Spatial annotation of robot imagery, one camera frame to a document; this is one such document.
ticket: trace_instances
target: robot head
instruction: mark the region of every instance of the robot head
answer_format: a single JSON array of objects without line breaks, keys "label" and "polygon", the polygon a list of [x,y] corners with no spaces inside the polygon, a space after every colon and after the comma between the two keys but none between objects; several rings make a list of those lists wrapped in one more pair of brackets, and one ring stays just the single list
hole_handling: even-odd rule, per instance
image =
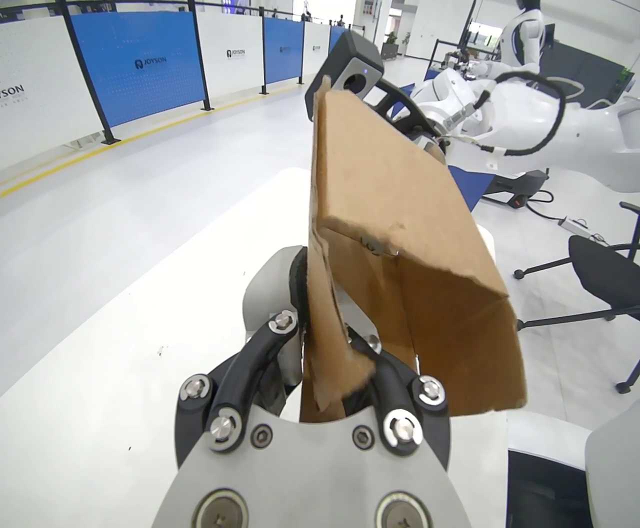
[{"label": "robot head", "polygon": [[531,11],[533,9],[540,9],[540,0],[516,0],[518,9],[525,11]]}]

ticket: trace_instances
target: black chair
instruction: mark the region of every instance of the black chair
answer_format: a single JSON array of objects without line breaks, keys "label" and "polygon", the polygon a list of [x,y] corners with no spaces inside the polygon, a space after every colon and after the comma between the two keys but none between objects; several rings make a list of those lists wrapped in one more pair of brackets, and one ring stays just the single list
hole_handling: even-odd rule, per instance
[{"label": "black chair", "polygon": [[[537,321],[523,322],[518,319],[518,331],[530,326],[575,323],[577,321],[589,321],[590,319],[612,321],[616,316],[623,315],[631,316],[640,321],[640,266],[634,264],[636,251],[640,247],[640,207],[626,202],[620,202],[620,207],[633,211],[638,215],[634,237],[630,244],[607,247],[581,236],[571,236],[569,238],[569,257],[567,259],[556,260],[525,271],[517,269],[513,272],[513,276],[520,280],[529,273],[570,263],[575,274],[580,279],[582,287],[598,299],[605,301],[611,306],[611,309],[574,316],[539,319]],[[627,250],[628,255],[626,257],[616,253]],[[620,394],[626,394],[631,391],[631,387],[639,376],[640,361],[636,364],[628,380],[616,385],[616,390]]]}]

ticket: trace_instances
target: window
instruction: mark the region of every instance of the window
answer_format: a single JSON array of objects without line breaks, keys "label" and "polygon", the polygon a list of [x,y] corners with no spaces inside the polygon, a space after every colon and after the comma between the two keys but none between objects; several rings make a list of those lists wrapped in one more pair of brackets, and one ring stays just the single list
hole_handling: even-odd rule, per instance
[{"label": "window", "polygon": [[469,32],[471,33],[471,36],[469,37],[468,43],[471,46],[493,50],[500,40],[502,28],[495,28],[493,26],[487,26],[486,24],[471,22]]}]

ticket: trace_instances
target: black base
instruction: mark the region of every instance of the black base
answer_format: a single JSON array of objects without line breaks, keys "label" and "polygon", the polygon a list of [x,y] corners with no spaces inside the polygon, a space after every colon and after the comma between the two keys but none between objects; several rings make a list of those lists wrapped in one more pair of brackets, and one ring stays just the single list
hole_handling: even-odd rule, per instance
[{"label": "black base", "polygon": [[616,385],[616,390],[619,394],[629,394],[629,392],[631,392],[631,387],[627,385],[626,381],[623,381]]},{"label": "black base", "polygon": [[[483,199],[498,204],[508,205],[514,209],[524,207],[527,200],[534,196],[542,185],[548,180],[547,173],[541,170],[532,170],[518,178],[507,178],[495,175],[493,180],[484,192]],[[495,198],[488,198],[487,195],[496,193],[510,193],[512,197],[508,202],[502,202]]]}]

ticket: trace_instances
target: cardboard box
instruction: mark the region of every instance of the cardboard box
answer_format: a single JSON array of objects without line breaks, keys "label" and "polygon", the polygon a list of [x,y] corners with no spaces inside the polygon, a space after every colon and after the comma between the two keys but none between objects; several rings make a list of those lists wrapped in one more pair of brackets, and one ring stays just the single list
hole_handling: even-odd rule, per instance
[{"label": "cardboard box", "polygon": [[385,350],[412,368],[417,355],[420,373],[442,381],[452,415],[521,407],[516,317],[451,174],[355,95],[329,87],[325,79],[314,112],[301,420],[343,417],[342,398],[374,369],[347,342],[336,284]]}]

